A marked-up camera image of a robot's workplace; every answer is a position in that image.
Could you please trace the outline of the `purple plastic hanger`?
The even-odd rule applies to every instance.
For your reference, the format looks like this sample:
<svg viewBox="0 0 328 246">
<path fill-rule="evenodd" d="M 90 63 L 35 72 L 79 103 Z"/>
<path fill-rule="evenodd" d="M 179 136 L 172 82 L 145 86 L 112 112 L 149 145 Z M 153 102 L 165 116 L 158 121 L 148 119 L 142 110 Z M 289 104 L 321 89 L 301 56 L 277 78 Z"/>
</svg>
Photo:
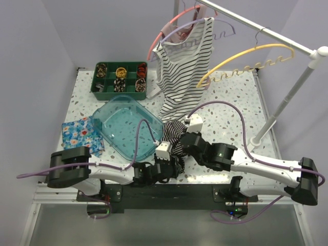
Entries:
<svg viewBox="0 0 328 246">
<path fill-rule="evenodd" d="M 196 26 L 197 23 L 200 23 L 203 21 L 204 18 L 193 20 L 189 23 L 186 23 L 180 27 L 172 25 L 170 22 L 168 22 L 160 31 L 159 35 L 151 45 L 151 48 L 148 52 L 147 60 L 150 61 L 152 58 L 153 49 L 156 47 L 159 47 L 159 44 L 162 42 L 171 42 L 174 44 L 179 44 L 182 41 L 186 40 L 186 38 L 190 35 L 193 28 Z M 224 29 L 220 32 L 219 35 L 214 33 L 212 36 L 214 37 L 214 40 L 219 40 L 221 38 L 230 37 L 233 35 L 236 35 L 236 30 L 233 25 L 230 23 L 220 19 L 215 18 L 214 21 L 223 23 Z"/>
</svg>

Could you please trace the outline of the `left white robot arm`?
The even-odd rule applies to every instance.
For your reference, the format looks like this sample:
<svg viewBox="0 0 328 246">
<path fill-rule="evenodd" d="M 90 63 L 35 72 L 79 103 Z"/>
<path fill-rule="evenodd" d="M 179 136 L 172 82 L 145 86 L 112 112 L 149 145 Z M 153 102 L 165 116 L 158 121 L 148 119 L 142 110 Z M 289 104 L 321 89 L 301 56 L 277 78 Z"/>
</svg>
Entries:
<svg viewBox="0 0 328 246">
<path fill-rule="evenodd" d="M 169 160 L 154 156 L 153 164 L 136 162 L 132 166 L 118 166 L 104 163 L 89 150 L 88 147 L 77 147 L 53 153 L 47 186 L 53 189 L 74 187 L 93 200 L 101 201 L 106 196 L 106 180 L 124 186 L 145 187 L 157 182 L 167 183 L 171 178 L 177 178 L 181 171 L 175 156 Z"/>
</svg>

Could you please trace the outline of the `green compartment organizer tray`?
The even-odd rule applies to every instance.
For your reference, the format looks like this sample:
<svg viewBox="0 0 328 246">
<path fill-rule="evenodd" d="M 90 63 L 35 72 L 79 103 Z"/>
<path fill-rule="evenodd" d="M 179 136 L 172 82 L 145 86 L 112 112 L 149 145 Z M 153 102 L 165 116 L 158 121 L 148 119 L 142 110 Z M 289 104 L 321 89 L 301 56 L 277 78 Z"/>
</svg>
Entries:
<svg viewBox="0 0 328 246">
<path fill-rule="evenodd" d="M 97 78 L 96 77 L 96 67 L 94 71 L 94 76 L 92 79 L 91 84 L 91 92 L 94 94 L 97 100 L 110 100 L 111 98 L 118 96 L 118 95 L 128 95 L 135 100 L 144 100 L 146 99 L 146 92 L 147 92 L 147 75 L 145 78 L 146 80 L 146 89 L 144 92 L 136 92 L 135 91 L 135 82 L 140 78 L 137 76 L 137 67 L 141 63 L 146 63 L 145 61 L 129 61 L 129 62 L 109 62 L 109 61 L 102 61 L 97 64 L 104 63 L 107 66 L 107 74 L 104 78 Z M 118 67 L 124 67 L 127 70 L 127 77 L 126 80 L 126 87 L 124 92 L 114 92 L 114 80 L 117 78 L 115 75 L 115 71 Z M 95 85 L 96 84 L 103 84 L 104 91 L 103 92 L 96 92 Z"/>
</svg>

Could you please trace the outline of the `yellow rolled sock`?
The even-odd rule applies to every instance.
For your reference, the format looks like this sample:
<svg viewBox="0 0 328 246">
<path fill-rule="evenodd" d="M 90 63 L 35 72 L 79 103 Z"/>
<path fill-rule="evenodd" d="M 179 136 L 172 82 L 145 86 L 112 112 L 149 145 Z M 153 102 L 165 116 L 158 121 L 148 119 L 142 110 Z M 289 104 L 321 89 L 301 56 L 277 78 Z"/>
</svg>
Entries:
<svg viewBox="0 0 328 246">
<path fill-rule="evenodd" d="M 118 67 L 115 71 L 115 75 L 117 78 L 126 78 L 127 77 L 127 70 L 124 67 Z"/>
</svg>

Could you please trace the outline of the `brown white patterned sock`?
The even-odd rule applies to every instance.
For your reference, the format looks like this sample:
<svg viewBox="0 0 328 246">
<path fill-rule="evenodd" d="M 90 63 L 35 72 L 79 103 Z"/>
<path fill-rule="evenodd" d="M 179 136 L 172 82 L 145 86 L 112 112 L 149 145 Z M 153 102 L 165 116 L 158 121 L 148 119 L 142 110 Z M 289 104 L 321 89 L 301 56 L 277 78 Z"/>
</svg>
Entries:
<svg viewBox="0 0 328 246">
<path fill-rule="evenodd" d="M 136 92 L 144 92 L 146 89 L 146 80 L 145 78 L 139 78 L 135 82 L 135 91 Z"/>
</svg>

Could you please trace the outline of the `black beige patterned sock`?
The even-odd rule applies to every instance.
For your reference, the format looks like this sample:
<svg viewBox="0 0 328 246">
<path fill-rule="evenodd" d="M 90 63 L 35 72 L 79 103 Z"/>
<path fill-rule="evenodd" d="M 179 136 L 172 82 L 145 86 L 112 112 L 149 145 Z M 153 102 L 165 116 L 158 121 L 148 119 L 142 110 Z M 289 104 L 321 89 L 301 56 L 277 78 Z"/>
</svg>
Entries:
<svg viewBox="0 0 328 246">
<path fill-rule="evenodd" d="M 116 78 L 114 80 L 114 92 L 124 92 L 126 87 L 126 80 L 124 78 Z"/>
</svg>

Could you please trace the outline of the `brown patterned rolled sock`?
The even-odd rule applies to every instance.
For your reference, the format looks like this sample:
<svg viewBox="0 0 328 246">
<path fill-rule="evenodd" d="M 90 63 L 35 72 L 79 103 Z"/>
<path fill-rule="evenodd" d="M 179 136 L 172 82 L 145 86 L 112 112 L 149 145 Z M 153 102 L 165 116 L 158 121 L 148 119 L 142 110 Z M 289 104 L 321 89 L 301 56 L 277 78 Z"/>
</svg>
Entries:
<svg viewBox="0 0 328 246">
<path fill-rule="evenodd" d="M 96 77 L 97 78 L 104 78 L 107 74 L 107 66 L 104 63 L 96 65 Z"/>
</svg>

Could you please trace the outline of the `red black rolled sock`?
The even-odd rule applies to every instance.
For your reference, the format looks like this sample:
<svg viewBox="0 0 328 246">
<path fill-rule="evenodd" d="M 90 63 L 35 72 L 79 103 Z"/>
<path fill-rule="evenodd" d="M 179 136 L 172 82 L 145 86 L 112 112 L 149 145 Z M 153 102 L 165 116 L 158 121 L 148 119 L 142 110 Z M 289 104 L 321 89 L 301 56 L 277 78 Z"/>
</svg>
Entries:
<svg viewBox="0 0 328 246">
<path fill-rule="evenodd" d="M 147 64 L 146 63 L 141 63 L 137 67 L 137 76 L 140 78 L 144 78 L 147 75 Z"/>
</svg>

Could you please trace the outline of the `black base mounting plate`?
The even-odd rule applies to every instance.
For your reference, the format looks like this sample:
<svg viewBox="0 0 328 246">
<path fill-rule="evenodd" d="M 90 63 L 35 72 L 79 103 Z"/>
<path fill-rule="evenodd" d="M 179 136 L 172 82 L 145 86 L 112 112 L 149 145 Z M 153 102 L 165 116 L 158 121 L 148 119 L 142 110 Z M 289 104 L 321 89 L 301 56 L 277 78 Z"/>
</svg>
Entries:
<svg viewBox="0 0 328 246">
<path fill-rule="evenodd" d="M 226 203 L 231 201 L 221 194 L 229 190 L 229 184 L 156 184 L 143 188 L 106 184 L 101 195 L 88 198 L 78 194 L 76 200 L 106 200 L 113 213 L 125 210 L 215 210 L 225 209 Z"/>
</svg>

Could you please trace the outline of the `teal transparent plastic bin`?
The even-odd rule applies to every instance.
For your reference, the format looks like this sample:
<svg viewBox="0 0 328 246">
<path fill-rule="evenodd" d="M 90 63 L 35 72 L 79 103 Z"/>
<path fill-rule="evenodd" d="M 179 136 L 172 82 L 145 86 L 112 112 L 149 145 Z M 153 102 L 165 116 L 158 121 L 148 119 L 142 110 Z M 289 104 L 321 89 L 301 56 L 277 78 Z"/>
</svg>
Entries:
<svg viewBox="0 0 328 246">
<path fill-rule="evenodd" d="M 93 113 L 91 120 L 103 139 L 129 161 L 135 150 L 136 161 L 154 154 L 154 140 L 162 138 L 162 121 L 127 95 L 109 100 Z"/>
</svg>

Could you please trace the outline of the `grey black rolled sock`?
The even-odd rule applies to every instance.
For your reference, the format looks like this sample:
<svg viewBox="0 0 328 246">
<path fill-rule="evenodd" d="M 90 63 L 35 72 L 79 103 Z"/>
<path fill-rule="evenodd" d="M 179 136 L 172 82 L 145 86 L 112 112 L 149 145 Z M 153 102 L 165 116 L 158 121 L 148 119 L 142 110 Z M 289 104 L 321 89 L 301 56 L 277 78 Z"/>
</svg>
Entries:
<svg viewBox="0 0 328 246">
<path fill-rule="evenodd" d="M 96 84 L 95 85 L 95 91 L 96 92 L 103 92 L 104 91 L 104 85 L 103 84 Z"/>
</svg>

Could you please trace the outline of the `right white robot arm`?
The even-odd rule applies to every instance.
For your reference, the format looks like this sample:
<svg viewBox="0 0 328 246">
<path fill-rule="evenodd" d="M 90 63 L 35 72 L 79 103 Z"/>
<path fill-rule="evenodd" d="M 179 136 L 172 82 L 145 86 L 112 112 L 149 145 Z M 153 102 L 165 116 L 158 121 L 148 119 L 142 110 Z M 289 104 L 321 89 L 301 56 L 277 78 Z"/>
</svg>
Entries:
<svg viewBox="0 0 328 246">
<path fill-rule="evenodd" d="M 232 184 L 226 192 L 233 201 L 256 195 L 279 195 L 288 196 L 294 202 L 307 206 L 318 204 L 319 173 L 310 158 L 286 161 L 260 155 L 250 157 L 246 151 L 236 146 L 209 143 L 200 133 L 184 133 L 181 146 L 200 166 L 218 172 L 255 174 L 267 179 L 259 183 L 238 178 L 237 184 Z"/>
</svg>

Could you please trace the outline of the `yellow plastic hanger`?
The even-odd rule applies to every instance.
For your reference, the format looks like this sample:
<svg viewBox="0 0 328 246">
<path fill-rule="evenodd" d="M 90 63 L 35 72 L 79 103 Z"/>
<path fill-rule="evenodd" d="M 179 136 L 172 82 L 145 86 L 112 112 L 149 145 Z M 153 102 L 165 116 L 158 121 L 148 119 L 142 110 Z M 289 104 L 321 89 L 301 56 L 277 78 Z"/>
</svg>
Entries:
<svg viewBox="0 0 328 246">
<path fill-rule="evenodd" d="M 231 74 L 227 74 L 227 73 L 223 73 L 221 74 L 219 79 L 210 79 L 210 81 L 214 81 L 214 82 L 219 82 L 222 81 L 223 79 L 228 79 L 233 77 L 234 75 L 242 75 L 244 72 L 252 72 L 255 69 L 263 69 L 265 67 L 268 66 L 274 66 L 277 63 L 283 63 L 286 62 L 290 59 L 293 59 L 295 56 L 295 50 L 292 47 L 289 47 L 287 45 L 284 44 L 275 44 L 275 43 L 271 43 L 271 44 L 265 44 L 265 45 L 260 45 L 260 46 L 255 46 L 253 48 L 241 51 L 229 58 L 227 58 L 226 60 L 222 61 L 221 63 L 219 63 L 218 65 L 216 65 L 213 69 L 211 69 L 210 71 L 208 71 L 197 83 L 196 88 L 201 88 L 201 87 L 206 87 L 208 86 L 210 83 L 207 82 L 208 77 L 210 77 L 211 74 L 213 74 L 215 71 L 217 71 L 218 69 L 220 69 L 221 67 L 227 65 L 228 63 L 251 53 L 260 51 L 260 50 L 264 50 L 264 49 L 270 49 L 270 48 L 282 48 L 282 49 L 287 49 L 290 51 L 290 56 L 288 57 L 283 57 L 282 55 L 278 56 L 275 60 L 272 59 L 268 59 L 266 60 L 263 64 L 262 63 L 256 63 L 253 66 L 245 66 L 242 70 L 238 70 L 238 69 L 234 69 Z"/>
</svg>

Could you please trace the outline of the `pink plastic hanger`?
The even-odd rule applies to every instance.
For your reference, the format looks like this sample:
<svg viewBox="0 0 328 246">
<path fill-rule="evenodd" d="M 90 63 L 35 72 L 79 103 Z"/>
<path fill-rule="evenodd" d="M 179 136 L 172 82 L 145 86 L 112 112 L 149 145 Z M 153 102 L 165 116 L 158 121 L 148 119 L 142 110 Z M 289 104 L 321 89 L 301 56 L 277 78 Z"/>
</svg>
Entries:
<svg viewBox="0 0 328 246">
<path fill-rule="evenodd" d="M 164 39 L 167 37 L 171 32 L 175 31 L 176 29 L 179 28 L 179 26 L 174 25 L 173 23 L 178 20 L 180 17 L 183 15 L 187 14 L 188 12 L 191 12 L 192 10 L 195 10 L 196 12 L 193 15 L 192 21 L 199 20 L 202 18 L 206 17 L 206 12 L 207 12 L 207 6 L 200 4 L 196 5 L 196 7 L 189 8 L 187 10 L 184 10 L 183 12 L 177 14 L 171 21 L 166 23 L 164 27 L 160 30 L 160 33 L 158 34 L 157 38 L 155 41 L 152 43 L 151 47 L 149 48 L 148 55 L 147 55 L 147 61 L 150 61 L 152 51 L 160 43 L 160 39 Z M 195 26 L 194 24 L 187 24 L 184 27 L 181 27 L 180 30 L 177 32 L 173 33 L 170 37 L 168 37 L 165 41 L 173 44 L 180 44 L 184 42 L 187 37 L 190 35 L 193 27 Z"/>
</svg>

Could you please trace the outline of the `white clothes rack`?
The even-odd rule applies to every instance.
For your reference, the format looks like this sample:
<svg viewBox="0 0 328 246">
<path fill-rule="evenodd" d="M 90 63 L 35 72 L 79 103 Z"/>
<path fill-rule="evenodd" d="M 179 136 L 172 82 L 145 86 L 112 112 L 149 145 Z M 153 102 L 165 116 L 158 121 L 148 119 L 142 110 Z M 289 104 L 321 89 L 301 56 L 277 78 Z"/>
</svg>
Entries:
<svg viewBox="0 0 328 246">
<path fill-rule="evenodd" d="M 312 50 L 327 45 L 327 1 L 297 1 L 280 34 Z M 259 72 L 283 157 L 310 157 L 327 166 L 327 58 L 306 77 L 310 57 Z"/>
</svg>

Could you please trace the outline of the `blue floral folded cloth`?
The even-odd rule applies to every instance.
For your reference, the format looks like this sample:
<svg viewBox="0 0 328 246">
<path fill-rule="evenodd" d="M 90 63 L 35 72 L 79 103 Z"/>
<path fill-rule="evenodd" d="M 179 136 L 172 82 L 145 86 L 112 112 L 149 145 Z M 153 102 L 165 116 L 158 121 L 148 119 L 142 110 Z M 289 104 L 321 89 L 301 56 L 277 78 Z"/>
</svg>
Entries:
<svg viewBox="0 0 328 246">
<path fill-rule="evenodd" d="M 65 122 L 61 126 L 63 149 L 88 147 L 90 154 L 101 157 L 105 150 L 103 137 L 94 129 L 92 117 Z"/>
</svg>

